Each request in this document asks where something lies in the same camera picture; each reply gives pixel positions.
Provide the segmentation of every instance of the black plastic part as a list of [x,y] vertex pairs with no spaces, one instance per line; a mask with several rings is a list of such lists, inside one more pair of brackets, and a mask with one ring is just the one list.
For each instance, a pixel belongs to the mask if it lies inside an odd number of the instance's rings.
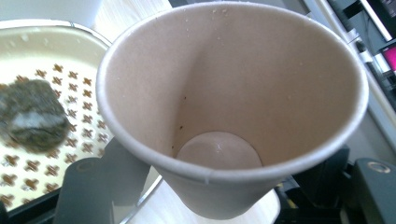
[[355,190],[351,182],[352,171],[353,165],[349,163],[345,171],[341,174],[341,188],[338,192],[338,196],[348,210],[360,211],[361,206],[357,200],[358,195],[355,194]]
[[345,224],[368,224],[361,210],[343,206],[340,213],[341,222]]
[[396,76],[393,73],[393,71],[388,71],[387,73],[384,73],[384,77],[386,77],[390,83],[390,85],[394,86],[396,85]]
[[353,26],[349,21],[349,18],[346,16],[344,11],[338,6],[338,4],[335,2],[335,0],[327,0],[329,3],[330,7],[334,11],[335,15],[337,16],[338,20],[341,22],[341,24],[344,26],[347,32],[353,30]]
[[113,138],[102,159],[84,159],[67,168],[54,223],[113,223],[113,204],[137,204],[149,168]]
[[106,177],[98,158],[71,164],[64,176],[54,223],[113,223],[112,204]]
[[2,201],[0,201],[0,223],[8,222],[8,213],[6,210],[6,206]]
[[186,0],[169,0],[172,7],[182,7],[188,4]]
[[340,209],[282,209],[275,224],[341,224]]
[[356,49],[358,49],[359,53],[363,53],[367,50],[366,46],[364,45],[363,41],[357,40],[355,42]]
[[393,95],[393,92],[391,92],[391,89],[387,85],[387,83],[384,81],[385,80],[385,75],[379,70],[379,68],[371,62],[365,63],[367,68],[370,70],[370,72],[374,75],[374,78],[376,82],[378,83],[378,86],[381,88],[382,92],[387,96],[388,102],[392,106],[393,110],[396,111],[396,97]]
[[289,189],[286,191],[286,194],[299,208],[315,208],[301,188]]
[[58,202],[59,192],[60,190],[56,189],[53,192],[9,211],[7,214],[7,221],[3,219],[2,214],[2,222],[0,223],[51,223],[54,217],[55,206]]
[[338,204],[341,173],[347,166],[349,148],[341,147],[321,164],[294,175],[306,197],[317,207],[334,208]]
[[359,159],[351,181],[367,223],[396,223],[396,167],[384,161]]
[[349,7],[346,7],[343,12],[348,19],[354,17],[358,13],[363,11],[363,6],[361,5],[361,1],[358,0],[352,3]]
[[137,203],[145,186],[150,166],[113,139],[102,157],[103,175],[109,185],[114,205],[126,206]]

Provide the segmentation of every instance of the cup rim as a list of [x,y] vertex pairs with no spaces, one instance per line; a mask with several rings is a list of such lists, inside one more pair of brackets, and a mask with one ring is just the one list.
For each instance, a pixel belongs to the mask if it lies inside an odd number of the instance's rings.
[[[200,165],[190,164],[184,161],[179,161],[175,158],[165,156],[150,147],[138,142],[127,131],[122,127],[121,123],[117,120],[116,116],[110,109],[106,92],[104,91],[106,85],[106,70],[108,65],[111,63],[112,56],[115,54],[118,48],[122,47],[122,43],[128,39],[129,35],[139,27],[144,26],[149,21],[155,20],[163,15],[169,13],[175,13],[180,10],[186,10],[194,7],[206,7],[206,6],[218,6],[218,7],[229,7],[229,6],[245,6],[245,7],[260,7],[262,10],[275,10],[284,16],[292,16],[298,20],[305,20],[306,22],[312,23],[313,26],[319,28],[321,32],[332,35],[334,41],[344,46],[346,49],[347,57],[356,69],[356,73],[361,74],[361,78],[357,80],[360,88],[359,96],[354,106],[353,112],[349,115],[349,120],[343,126],[341,126],[332,137],[328,138],[327,141],[321,145],[313,148],[310,152],[305,153],[299,157],[293,158],[288,161],[281,163],[263,166],[255,169],[248,170],[215,170],[206,168]],[[136,25],[127,29],[122,35],[120,35],[110,49],[107,51],[102,63],[98,69],[98,75],[96,80],[96,94],[100,112],[105,120],[111,120],[107,123],[109,129],[117,136],[118,140],[132,152],[137,158],[148,164],[153,165],[155,168],[163,170],[165,172],[173,173],[176,175],[183,176],[193,181],[209,183],[232,183],[232,184],[247,184],[251,182],[263,182],[271,179],[277,180],[282,179],[288,175],[297,174],[301,171],[307,170],[316,164],[324,161],[335,153],[338,148],[345,143],[350,135],[358,128],[361,120],[365,114],[366,107],[368,104],[369,88],[367,82],[367,76],[362,67],[358,56],[349,48],[349,46],[333,31],[324,25],[312,21],[303,15],[295,12],[288,11],[279,7],[266,6],[256,3],[243,3],[243,2],[210,2],[210,3],[199,3],[188,5],[184,7],[177,7],[171,10],[161,12],[159,14],[148,17]]]

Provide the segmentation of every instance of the black machine part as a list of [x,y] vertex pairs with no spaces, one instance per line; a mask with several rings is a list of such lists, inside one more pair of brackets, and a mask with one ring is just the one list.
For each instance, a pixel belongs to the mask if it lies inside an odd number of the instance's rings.
[[101,159],[87,158],[67,168],[54,224],[110,224],[113,204],[138,203],[150,166],[115,138],[106,149]]
[[339,209],[342,223],[396,223],[396,167],[366,158],[352,165],[347,162],[348,151],[344,146],[321,164],[294,175],[299,188],[290,190],[290,196],[297,198],[299,190],[313,207]]

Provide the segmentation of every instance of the cup base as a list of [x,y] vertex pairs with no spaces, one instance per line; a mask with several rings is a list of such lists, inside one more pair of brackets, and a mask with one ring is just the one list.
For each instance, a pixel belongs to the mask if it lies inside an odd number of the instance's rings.
[[218,170],[262,167],[260,157],[250,143],[224,132],[196,135],[177,153],[177,159]]

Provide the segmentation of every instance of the plate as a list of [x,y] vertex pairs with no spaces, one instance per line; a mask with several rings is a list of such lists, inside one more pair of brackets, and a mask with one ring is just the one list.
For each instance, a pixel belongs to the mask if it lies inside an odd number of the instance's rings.
[[97,67],[110,43],[70,22],[29,22],[0,22],[0,83],[47,80],[71,126],[48,153],[0,140],[0,197],[8,211],[59,188],[68,165],[101,157],[113,137],[95,98]]

